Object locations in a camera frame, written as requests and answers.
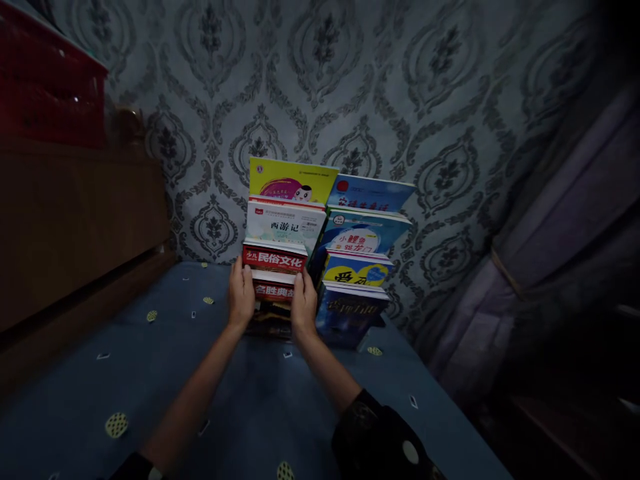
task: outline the curtain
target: curtain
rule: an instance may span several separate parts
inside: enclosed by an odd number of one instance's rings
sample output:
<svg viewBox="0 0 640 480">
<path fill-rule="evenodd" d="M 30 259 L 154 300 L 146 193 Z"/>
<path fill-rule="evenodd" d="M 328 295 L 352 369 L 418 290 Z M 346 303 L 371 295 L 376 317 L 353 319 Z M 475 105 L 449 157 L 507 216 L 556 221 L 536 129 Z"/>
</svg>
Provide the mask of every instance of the curtain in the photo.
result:
<svg viewBox="0 0 640 480">
<path fill-rule="evenodd" d="M 572 285 L 632 265 L 640 247 L 639 131 L 640 81 L 611 60 L 527 180 L 492 253 L 418 336 L 421 358 L 460 406 L 488 392 L 514 338 L 522 341 L 520 328 L 532 338 L 553 330 L 548 318 L 522 312 L 543 311 Z"/>
</svg>

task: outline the blue book cover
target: blue book cover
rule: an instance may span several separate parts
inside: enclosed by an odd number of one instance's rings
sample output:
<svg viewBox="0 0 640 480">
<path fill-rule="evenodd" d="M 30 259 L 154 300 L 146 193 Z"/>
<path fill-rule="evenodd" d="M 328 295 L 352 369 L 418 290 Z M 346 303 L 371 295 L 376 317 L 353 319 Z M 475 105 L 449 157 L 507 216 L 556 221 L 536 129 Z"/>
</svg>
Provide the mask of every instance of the blue book cover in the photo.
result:
<svg viewBox="0 0 640 480">
<path fill-rule="evenodd" d="M 382 286 L 391 273 L 393 262 L 386 255 L 344 253 L 327 250 L 327 262 L 322 280 L 341 282 L 346 285 Z"/>
<path fill-rule="evenodd" d="M 402 215 L 332 207 L 309 270 L 317 281 L 325 265 L 327 249 L 387 255 L 410 226 L 411 222 Z"/>
<path fill-rule="evenodd" d="M 415 190 L 412 183 L 338 174 L 328 204 L 398 212 Z"/>
<path fill-rule="evenodd" d="M 380 287 L 323 282 L 315 326 L 326 344 L 356 349 L 388 304 L 389 297 Z"/>
</svg>

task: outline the black sleeve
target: black sleeve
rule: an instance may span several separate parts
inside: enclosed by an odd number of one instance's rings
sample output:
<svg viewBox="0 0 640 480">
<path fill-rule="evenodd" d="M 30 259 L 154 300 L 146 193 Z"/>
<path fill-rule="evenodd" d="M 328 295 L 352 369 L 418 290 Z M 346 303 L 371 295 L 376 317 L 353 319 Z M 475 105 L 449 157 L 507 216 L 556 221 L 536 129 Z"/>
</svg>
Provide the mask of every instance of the black sleeve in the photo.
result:
<svg viewBox="0 0 640 480">
<path fill-rule="evenodd" d="M 138 452 L 134 452 L 110 476 L 109 480 L 167 480 L 167 478 L 163 477 L 149 460 Z"/>
<path fill-rule="evenodd" d="M 331 448 L 345 480 L 444 479 L 411 427 L 366 390 L 344 412 Z"/>
</svg>

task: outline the wallpaper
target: wallpaper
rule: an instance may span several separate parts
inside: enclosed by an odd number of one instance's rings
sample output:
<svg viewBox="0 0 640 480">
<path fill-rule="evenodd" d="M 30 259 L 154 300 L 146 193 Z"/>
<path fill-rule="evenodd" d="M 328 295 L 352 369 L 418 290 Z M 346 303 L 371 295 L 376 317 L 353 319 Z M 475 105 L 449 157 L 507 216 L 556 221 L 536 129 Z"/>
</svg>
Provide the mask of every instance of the wallpaper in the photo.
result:
<svg viewBox="0 0 640 480">
<path fill-rule="evenodd" d="M 408 339 L 486 252 L 582 91 L 590 1 L 51 0 L 109 68 L 107 107 L 141 107 L 171 243 L 228 263 L 250 155 L 413 182 L 388 313 Z"/>
</svg>

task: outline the bed sheet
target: bed sheet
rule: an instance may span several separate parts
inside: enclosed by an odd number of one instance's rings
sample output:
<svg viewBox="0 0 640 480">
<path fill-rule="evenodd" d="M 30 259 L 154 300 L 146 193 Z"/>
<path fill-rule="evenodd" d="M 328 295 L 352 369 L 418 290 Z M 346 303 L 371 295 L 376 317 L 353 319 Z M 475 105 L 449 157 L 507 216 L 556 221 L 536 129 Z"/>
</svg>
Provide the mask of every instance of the bed sheet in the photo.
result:
<svg viewBox="0 0 640 480">
<path fill-rule="evenodd" d="M 108 478 L 152 432 L 224 328 L 228 276 L 225 266 L 176 264 L 5 402 L 0 479 Z M 383 354 L 335 354 L 412 426 L 447 478 L 510 478 L 396 328 L 372 329 L 366 346 Z M 108 358 L 97 360 L 101 353 Z M 116 412 L 129 427 L 112 439 L 105 422 Z M 176 478 L 270 479 L 282 461 L 298 479 L 339 478 L 331 452 L 337 417 L 292 344 L 242 339 L 207 417 Z"/>
</svg>

